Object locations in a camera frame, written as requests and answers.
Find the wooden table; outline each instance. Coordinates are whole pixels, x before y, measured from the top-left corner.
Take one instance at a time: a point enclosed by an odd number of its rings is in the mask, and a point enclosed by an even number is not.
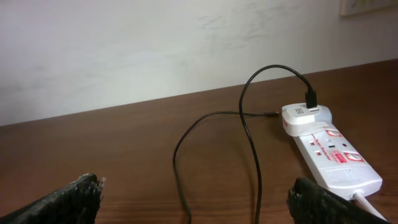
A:
[[[368,200],[398,222],[398,60],[306,75],[335,126],[384,179]],[[0,127],[0,215],[94,172],[106,177],[97,223],[183,223],[172,154],[201,115],[238,110],[242,86]],[[297,77],[253,83],[248,113],[304,101]],[[247,118],[261,164],[261,223],[293,223],[287,191],[313,178],[280,118]],[[252,223],[256,171],[239,116],[215,115],[183,142],[178,168],[193,223]]]

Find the white power cable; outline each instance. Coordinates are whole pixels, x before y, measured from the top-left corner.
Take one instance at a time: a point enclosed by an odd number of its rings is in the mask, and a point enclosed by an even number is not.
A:
[[[363,195],[359,193],[355,193],[354,198],[363,206],[365,210],[367,210],[369,213],[372,213],[373,215],[387,221],[369,202],[366,200]]]

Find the power strip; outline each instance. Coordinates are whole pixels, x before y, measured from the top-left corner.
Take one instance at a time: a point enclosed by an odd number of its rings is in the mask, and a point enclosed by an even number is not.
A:
[[[282,108],[284,128],[294,137],[317,183],[346,200],[377,192],[382,178],[331,123],[326,106]]]

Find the black charging cable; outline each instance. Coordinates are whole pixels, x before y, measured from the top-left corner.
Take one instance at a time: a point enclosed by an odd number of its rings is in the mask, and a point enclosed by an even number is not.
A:
[[[183,190],[181,187],[181,181],[180,181],[180,176],[178,175],[178,170],[177,170],[177,166],[175,163],[176,160],[176,156],[177,156],[177,151],[182,143],[182,141],[185,139],[185,137],[188,135],[188,133],[204,118],[214,115],[214,114],[239,114],[241,117],[241,121],[242,121],[242,125],[243,128],[246,132],[246,136],[249,139],[250,142],[250,146],[252,149],[252,153],[253,153],[253,158],[254,158],[254,162],[256,163],[256,171],[257,171],[257,184],[258,184],[258,188],[257,188],[257,203],[256,203],[256,214],[254,217],[254,223],[258,224],[259,223],[259,217],[260,217],[260,209],[261,209],[261,196],[262,196],[262,178],[261,178],[261,170],[260,170],[260,165],[259,165],[259,160],[257,158],[257,152],[256,152],[256,148],[254,147],[254,143],[252,140],[252,137],[250,135],[248,126],[246,124],[246,121],[244,119],[244,116],[274,116],[274,115],[278,115],[278,112],[270,112],[270,113],[263,113],[263,114],[249,114],[249,113],[243,113],[243,97],[244,94],[249,86],[249,84],[252,82],[252,80],[261,72],[263,72],[264,70],[270,69],[270,68],[283,68],[285,70],[288,70],[292,73],[294,73],[296,76],[298,76],[308,87],[308,91],[305,93],[305,101],[307,104],[307,108],[314,108],[317,106],[317,95],[315,93],[315,91],[312,89],[311,84],[308,82],[308,80],[306,78],[304,78],[303,75],[299,74],[299,72],[296,72],[295,70],[293,70],[292,68],[289,68],[287,66],[284,65],[269,65],[266,66],[264,68],[261,68],[260,70],[258,70],[255,74],[253,74],[250,79],[248,80],[248,82],[245,84],[245,86],[243,87],[242,93],[241,93],[241,97],[239,99],[239,112],[234,112],[234,111],[216,111],[216,112],[211,112],[208,114],[203,115],[201,118],[199,118],[198,120],[196,120],[194,122],[193,125],[191,125],[188,130],[185,131],[184,135],[181,137],[181,139],[179,140],[179,142],[177,143],[177,146],[175,147],[174,150],[174,155],[173,155],[173,169],[174,169],[174,175],[175,175],[175,180],[177,183],[177,190],[178,190],[178,196],[180,197],[183,209],[185,210],[185,213],[187,214],[187,224],[191,224],[192,222],[192,214],[191,211],[189,209],[188,203],[185,200],[185,197],[183,195]]]

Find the red label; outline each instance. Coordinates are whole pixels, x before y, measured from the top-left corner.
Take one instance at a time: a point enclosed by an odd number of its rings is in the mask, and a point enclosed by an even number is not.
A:
[[[287,122],[285,121],[285,119],[282,119],[282,122],[284,123],[284,126],[287,127]]]
[[[326,130],[326,133],[328,133],[329,136],[333,137],[343,137],[338,131]]]
[[[344,163],[347,162],[346,159],[344,159],[343,155],[341,155],[339,150],[331,150],[330,151],[330,156],[333,158],[334,161],[339,162],[339,163]]]

